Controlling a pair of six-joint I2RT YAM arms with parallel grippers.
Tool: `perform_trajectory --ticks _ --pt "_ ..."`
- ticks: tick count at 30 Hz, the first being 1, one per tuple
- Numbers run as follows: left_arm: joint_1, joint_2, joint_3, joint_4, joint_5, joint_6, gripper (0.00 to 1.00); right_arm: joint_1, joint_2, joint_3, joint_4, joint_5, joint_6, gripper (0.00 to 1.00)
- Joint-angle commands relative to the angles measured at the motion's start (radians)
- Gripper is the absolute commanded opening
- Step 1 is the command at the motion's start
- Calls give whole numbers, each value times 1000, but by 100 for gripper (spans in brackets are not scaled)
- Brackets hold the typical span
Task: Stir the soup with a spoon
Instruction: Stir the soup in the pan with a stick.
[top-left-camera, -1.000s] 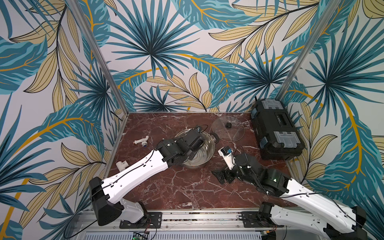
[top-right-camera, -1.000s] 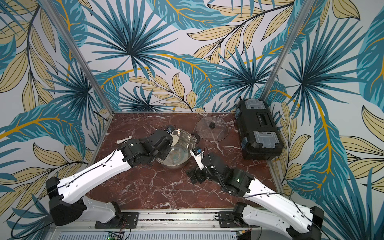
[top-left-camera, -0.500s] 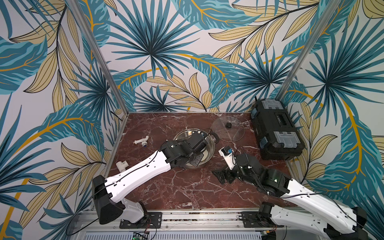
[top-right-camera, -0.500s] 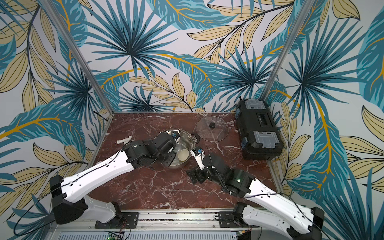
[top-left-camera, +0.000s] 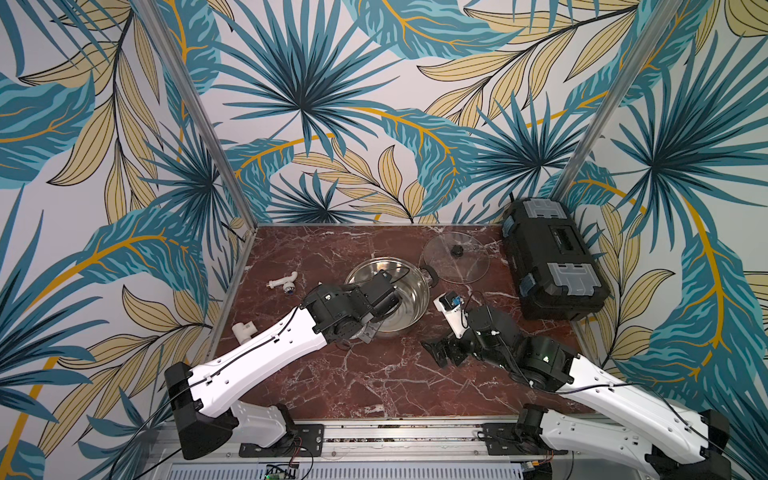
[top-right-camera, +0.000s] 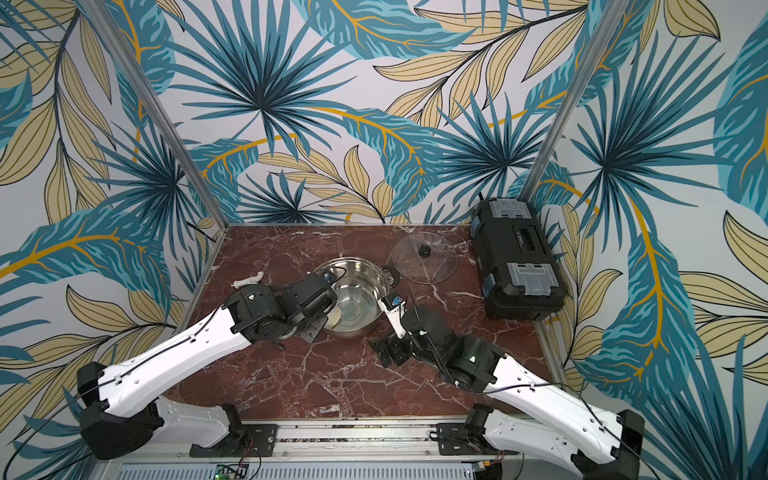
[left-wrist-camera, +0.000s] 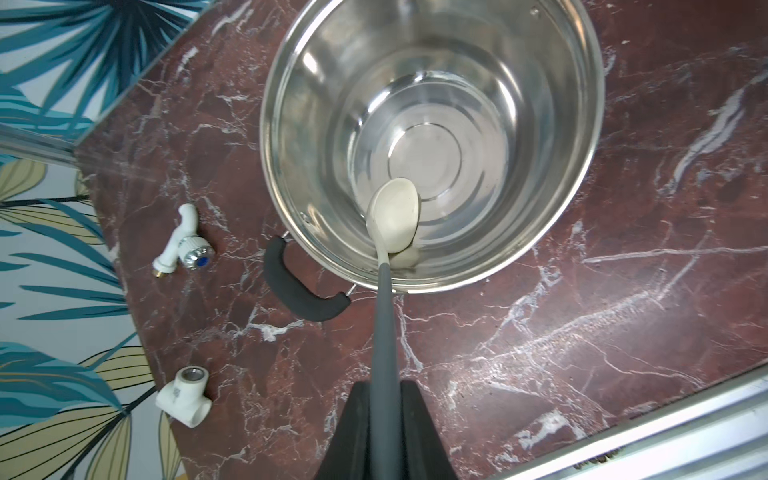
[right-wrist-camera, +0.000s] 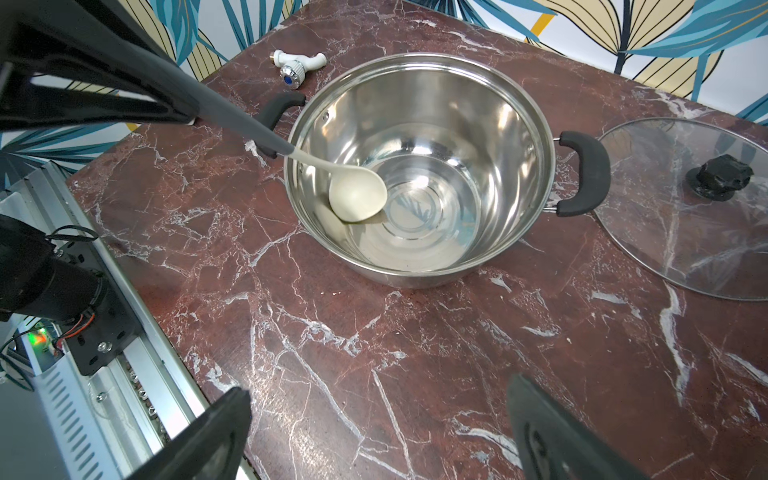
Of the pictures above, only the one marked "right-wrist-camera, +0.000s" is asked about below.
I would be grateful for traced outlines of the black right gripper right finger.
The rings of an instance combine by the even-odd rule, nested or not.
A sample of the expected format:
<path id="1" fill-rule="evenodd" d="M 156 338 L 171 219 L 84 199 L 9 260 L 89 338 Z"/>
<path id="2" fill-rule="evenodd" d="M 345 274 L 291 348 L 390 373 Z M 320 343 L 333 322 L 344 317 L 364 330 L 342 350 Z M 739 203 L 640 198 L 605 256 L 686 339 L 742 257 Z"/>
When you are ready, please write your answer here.
<path id="1" fill-rule="evenodd" d="M 645 479 L 532 379 L 515 374 L 506 391 L 513 439 L 527 479 Z"/>

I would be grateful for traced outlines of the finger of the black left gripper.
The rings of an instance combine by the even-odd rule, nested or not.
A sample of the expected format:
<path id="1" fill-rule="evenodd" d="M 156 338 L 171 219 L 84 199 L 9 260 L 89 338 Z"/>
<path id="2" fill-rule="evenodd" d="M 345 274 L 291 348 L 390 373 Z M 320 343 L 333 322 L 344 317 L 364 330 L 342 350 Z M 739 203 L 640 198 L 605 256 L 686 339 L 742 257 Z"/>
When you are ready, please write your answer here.
<path id="1" fill-rule="evenodd" d="M 186 124 L 183 72 L 117 1 L 1 4 L 1 128 Z"/>

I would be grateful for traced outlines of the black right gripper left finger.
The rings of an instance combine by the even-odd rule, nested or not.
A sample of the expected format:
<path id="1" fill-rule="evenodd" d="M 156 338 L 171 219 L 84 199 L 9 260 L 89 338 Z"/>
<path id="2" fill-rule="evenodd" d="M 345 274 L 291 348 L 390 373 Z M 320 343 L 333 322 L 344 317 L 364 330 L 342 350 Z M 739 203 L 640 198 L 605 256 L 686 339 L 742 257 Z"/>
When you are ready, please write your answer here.
<path id="1" fill-rule="evenodd" d="M 251 397 L 233 387 L 139 467 L 133 479 L 234 479 L 251 424 Z"/>

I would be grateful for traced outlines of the glass pot lid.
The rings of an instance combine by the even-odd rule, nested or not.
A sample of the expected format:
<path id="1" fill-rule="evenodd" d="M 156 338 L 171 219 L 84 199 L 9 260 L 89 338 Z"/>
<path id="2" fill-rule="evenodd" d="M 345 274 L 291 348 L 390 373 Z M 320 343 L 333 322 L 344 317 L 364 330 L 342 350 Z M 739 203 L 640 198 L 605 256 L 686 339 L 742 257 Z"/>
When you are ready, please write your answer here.
<path id="1" fill-rule="evenodd" d="M 600 139 L 612 184 L 596 216 L 626 253 L 712 297 L 767 298 L 767 150 L 723 128 L 652 118 Z"/>

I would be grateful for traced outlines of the stainless steel pot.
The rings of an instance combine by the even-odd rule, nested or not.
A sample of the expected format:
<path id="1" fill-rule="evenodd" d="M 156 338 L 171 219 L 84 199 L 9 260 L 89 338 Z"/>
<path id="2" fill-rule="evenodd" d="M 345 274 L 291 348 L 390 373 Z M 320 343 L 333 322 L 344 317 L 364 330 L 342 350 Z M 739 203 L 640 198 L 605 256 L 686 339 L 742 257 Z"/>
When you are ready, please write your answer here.
<path id="1" fill-rule="evenodd" d="M 284 162 L 287 197 L 305 230 L 353 270 L 396 288 L 458 279 L 520 240 L 542 213 L 593 211 L 611 185 L 597 139 L 554 135 L 511 78 L 448 54 L 355 67 L 314 95 L 289 139 L 383 179 L 385 207 L 350 223 L 331 208 L 328 172 Z"/>

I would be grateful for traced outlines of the grey handled white spoon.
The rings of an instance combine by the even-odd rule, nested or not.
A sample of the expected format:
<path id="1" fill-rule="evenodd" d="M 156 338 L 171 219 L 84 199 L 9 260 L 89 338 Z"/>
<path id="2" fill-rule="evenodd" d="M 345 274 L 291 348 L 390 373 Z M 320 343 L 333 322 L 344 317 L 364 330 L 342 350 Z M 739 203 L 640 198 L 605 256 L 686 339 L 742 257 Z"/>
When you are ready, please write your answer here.
<path id="1" fill-rule="evenodd" d="M 279 154 L 331 176 L 328 192 L 333 212 L 343 221 L 367 220 L 384 209 L 388 194 L 382 178 L 375 172 L 353 165 L 336 164 L 310 155 L 276 135 L 252 116 L 186 75 L 179 68 L 152 55 L 147 57 L 156 75 L 191 95 L 198 102 L 200 117 L 221 127 L 234 130 Z"/>

